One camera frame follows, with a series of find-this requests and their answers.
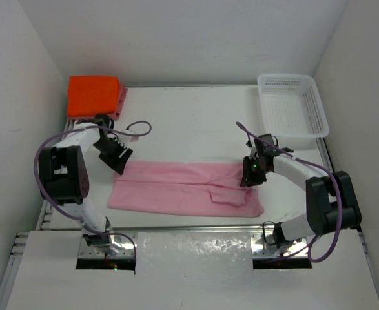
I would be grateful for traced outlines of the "light pink t-shirt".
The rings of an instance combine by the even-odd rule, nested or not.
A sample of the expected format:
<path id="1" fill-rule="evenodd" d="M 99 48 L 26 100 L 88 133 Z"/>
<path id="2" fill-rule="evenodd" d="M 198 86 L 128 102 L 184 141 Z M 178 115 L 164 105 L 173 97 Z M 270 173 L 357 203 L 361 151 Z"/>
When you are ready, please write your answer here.
<path id="1" fill-rule="evenodd" d="M 115 175 L 108 207 L 177 216 L 255 218 L 258 191 L 241 187 L 241 163 L 130 161 Z"/>

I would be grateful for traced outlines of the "pink red t-shirt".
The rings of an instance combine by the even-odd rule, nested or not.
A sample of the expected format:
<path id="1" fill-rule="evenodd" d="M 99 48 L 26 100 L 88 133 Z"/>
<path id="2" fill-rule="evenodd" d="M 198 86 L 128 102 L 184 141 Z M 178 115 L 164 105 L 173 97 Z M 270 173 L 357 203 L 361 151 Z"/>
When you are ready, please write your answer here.
<path id="1" fill-rule="evenodd" d="M 110 113 L 109 116 L 113 120 L 118 120 L 121 114 L 121 111 L 123 110 L 123 105 L 125 102 L 125 98 L 127 96 L 128 88 L 120 83 L 117 87 L 116 93 L 114 94 L 114 97 L 111 99 L 110 102 Z"/>

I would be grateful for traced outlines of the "orange t-shirt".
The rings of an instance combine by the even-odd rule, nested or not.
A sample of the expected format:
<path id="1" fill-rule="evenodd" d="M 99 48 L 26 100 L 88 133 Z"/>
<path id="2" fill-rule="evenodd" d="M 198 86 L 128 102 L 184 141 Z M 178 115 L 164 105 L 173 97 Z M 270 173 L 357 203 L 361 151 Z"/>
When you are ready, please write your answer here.
<path id="1" fill-rule="evenodd" d="M 113 114 L 118 107 L 120 90 L 115 76 L 70 76 L 67 116 L 85 118 Z"/>

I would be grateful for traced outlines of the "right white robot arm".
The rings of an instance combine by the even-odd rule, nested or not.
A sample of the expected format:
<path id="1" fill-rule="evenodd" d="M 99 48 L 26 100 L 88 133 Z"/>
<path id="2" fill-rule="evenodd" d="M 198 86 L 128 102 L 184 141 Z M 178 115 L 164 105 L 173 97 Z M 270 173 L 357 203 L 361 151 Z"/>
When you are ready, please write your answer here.
<path id="1" fill-rule="evenodd" d="M 255 187 L 275 173 L 305 192 L 305 213 L 274 225 L 272 238 L 278 248 L 308 236 L 323 236 L 356 228 L 362 214 L 346 172 L 331 173 L 323 167 L 293 156 L 293 150 L 278 148 L 271 134 L 248 139 L 250 154 L 243 159 L 240 185 Z"/>

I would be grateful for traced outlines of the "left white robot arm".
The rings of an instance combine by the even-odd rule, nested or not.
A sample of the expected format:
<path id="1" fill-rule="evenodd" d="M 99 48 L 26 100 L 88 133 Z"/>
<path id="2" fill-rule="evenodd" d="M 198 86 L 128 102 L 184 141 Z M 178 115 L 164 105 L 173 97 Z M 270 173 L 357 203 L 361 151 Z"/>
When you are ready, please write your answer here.
<path id="1" fill-rule="evenodd" d="M 65 216 L 82 228 L 90 247 L 106 253 L 119 246 L 110 221 L 96 212 L 88 197 L 90 182 L 83 155 L 94 147 L 99 159 L 117 174 L 123 174 L 132 150 L 110 132 L 114 121 L 105 114 L 78 121 L 73 130 L 52 147 L 41 147 L 36 154 L 37 181 L 44 199 L 56 204 Z"/>

